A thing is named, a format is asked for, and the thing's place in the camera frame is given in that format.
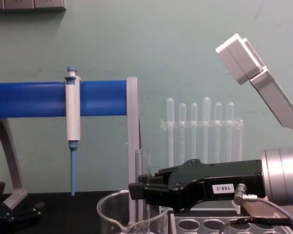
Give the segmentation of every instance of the cable connector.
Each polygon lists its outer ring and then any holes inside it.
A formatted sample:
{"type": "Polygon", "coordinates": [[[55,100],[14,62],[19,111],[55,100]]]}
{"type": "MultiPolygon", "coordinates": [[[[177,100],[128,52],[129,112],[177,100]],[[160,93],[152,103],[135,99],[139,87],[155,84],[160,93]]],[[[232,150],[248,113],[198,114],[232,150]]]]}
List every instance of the cable connector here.
{"type": "Polygon", "coordinates": [[[243,206],[243,204],[246,201],[249,202],[256,202],[257,196],[254,194],[246,194],[247,193],[247,187],[245,184],[238,184],[235,188],[235,194],[234,194],[234,203],[238,206],[243,206]]]}

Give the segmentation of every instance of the blue pipette tip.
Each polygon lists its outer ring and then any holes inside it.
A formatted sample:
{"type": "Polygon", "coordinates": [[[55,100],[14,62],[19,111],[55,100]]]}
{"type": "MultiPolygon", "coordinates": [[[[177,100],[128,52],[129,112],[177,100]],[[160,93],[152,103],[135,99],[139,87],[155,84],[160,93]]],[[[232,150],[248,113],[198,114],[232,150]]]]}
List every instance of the blue pipette tip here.
{"type": "Polygon", "coordinates": [[[75,196],[76,185],[76,150],[71,151],[71,172],[70,172],[71,195],[75,196]]]}

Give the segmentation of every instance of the glass test tube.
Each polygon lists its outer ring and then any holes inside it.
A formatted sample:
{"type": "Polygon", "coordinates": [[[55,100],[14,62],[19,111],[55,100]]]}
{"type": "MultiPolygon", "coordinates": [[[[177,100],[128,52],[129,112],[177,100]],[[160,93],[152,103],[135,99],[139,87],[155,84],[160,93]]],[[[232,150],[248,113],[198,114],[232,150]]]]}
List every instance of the glass test tube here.
{"type": "MultiPolygon", "coordinates": [[[[144,183],[148,183],[150,175],[150,152],[148,150],[137,150],[135,152],[136,159],[136,182],[141,182],[138,178],[142,179],[144,183]]],[[[150,207],[145,200],[137,201],[137,221],[142,221],[150,218],[150,207]]]]}
{"type": "Polygon", "coordinates": [[[184,103],[179,105],[179,123],[180,123],[180,164],[185,162],[185,123],[187,107],[184,103]]]}
{"type": "Polygon", "coordinates": [[[197,104],[191,105],[191,122],[192,122],[192,159],[196,158],[196,122],[198,120],[197,104]]]}
{"type": "Polygon", "coordinates": [[[234,104],[227,103],[227,162],[232,161],[232,121],[234,118],[234,104]]]}
{"type": "Polygon", "coordinates": [[[174,165],[173,128],[175,122],[174,99],[169,97],[166,102],[168,124],[168,166],[174,165]]]}
{"type": "Polygon", "coordinates": [[[222,105],[220,102],[215,103],[214,118],[215,125],[215,163],[219,163],[220,157],[220,121],[222,116],[222,105]]]}
{"type": "Polygon", "coordinates": [[[203,163],[208,162],[209,155],[209,121],[210,121],[210,98],[206,97],[203,100],[203,163]]]}

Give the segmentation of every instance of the pipette stand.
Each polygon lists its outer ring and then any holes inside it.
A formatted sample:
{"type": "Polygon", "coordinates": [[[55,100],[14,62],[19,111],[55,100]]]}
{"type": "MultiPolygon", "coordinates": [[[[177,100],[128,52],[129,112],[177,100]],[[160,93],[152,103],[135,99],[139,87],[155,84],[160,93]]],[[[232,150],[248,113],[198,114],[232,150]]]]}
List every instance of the pipette stand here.
{"type": "MultiPolygon", "coordinates": [[[[80,94],[81,116],[127,116],[128,183],[134,182],[135,151],[141,148],[138,79],[81,81],[80,94]]],[[[0,83],[0,141],[14,188],[4,201],[10,210],[26,197],[27,190],[23,185],[8,118],[65,115],[65,82],[0,83]]],[[[0,194],[4,186],[0,182],[0,194]]],[[[135,222],[135,201],[131,199],[129,209],[130,221],[135,222]]]]}

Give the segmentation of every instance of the blue bar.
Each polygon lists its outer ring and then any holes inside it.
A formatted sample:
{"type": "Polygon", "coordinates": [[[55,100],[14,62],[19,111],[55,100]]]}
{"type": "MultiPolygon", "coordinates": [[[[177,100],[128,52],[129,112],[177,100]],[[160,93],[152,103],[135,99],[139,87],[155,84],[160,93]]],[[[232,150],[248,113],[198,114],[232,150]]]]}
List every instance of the blue bar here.
{"type": "MultiPolygon", "coordinates": [[[[81,116],[125,116],[126,81],[82,81],[81,116]]],[[[0,83],[0,118],[64,117],[64,82],[0,83]]]]}

